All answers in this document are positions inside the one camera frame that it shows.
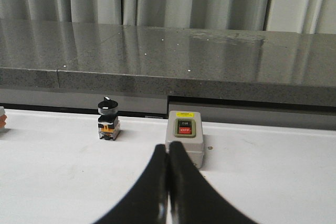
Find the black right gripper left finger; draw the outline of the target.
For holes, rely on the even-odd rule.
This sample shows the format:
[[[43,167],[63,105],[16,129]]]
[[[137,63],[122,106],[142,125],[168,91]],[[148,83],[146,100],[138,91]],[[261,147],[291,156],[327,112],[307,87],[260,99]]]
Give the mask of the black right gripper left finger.
[[[165,146],[159,144],[136,183],[97,223],[166,223],[167,165]]]

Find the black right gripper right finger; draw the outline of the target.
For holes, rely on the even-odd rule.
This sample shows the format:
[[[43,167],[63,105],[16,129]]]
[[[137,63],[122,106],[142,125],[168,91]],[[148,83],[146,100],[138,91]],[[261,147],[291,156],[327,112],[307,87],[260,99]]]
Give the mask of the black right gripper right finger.
[[[169,156],[173,223],[255,223],[207,182],[182,143],[172,142]]]

